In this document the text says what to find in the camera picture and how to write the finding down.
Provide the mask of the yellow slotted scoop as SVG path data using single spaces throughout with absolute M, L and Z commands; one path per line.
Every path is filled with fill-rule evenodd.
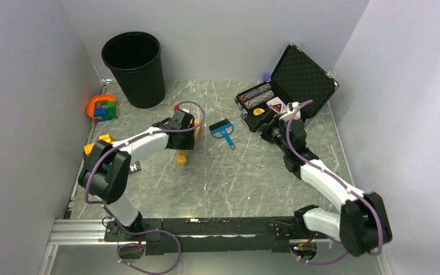
M 178 154 L 176 157 L 176 163 L 178 165 L 187 164 L 187 151 L 193 150 L 195 146 L 195 142 L 197 140 L 197 136 L 201 129 L 201 121 L 200 119 L 192 119 L 190 126 L 198 126 L 191 132 L 186 133 L 186 148 L 182 148 L 178 150 Z

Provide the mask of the blue hand brush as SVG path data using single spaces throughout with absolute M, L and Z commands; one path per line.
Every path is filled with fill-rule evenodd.
M 209 125 L 209 131 L 214 138 L 225 139 L 232 150 L 236 149 L 236 146 L 230 137 L 234 132 L 234 126 L 229 119 L 223 119 Z

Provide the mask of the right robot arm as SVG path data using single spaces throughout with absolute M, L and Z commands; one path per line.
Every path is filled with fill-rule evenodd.
M 352 256 L 371 253 L 393 239 L 382 197 L 366 193 L 339 178 L 315 155 L 306 143 L 303 122 L 280 119 L 269 111 L 258 116 L 241 115 L 251 132 L 275 144 L 284 153 L 286 169 L 296 178 L 314 187 L 327 198 L 337 212 L 316 205 L 294 213 L 293 231 L 300 238 L 321 233 L 339 241 Z

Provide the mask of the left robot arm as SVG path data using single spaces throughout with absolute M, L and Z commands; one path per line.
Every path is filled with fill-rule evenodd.
M 78 184 L 120 222 L 119 233 L 129 241 L 143 231 L 142 215 L 125 194 L 131 165 L 163 149 L 191 150 L 194 127 L 200 120 L 183 109 L 150 126 L 146 131 L 118 142 L 98 141 L 84 160 Z

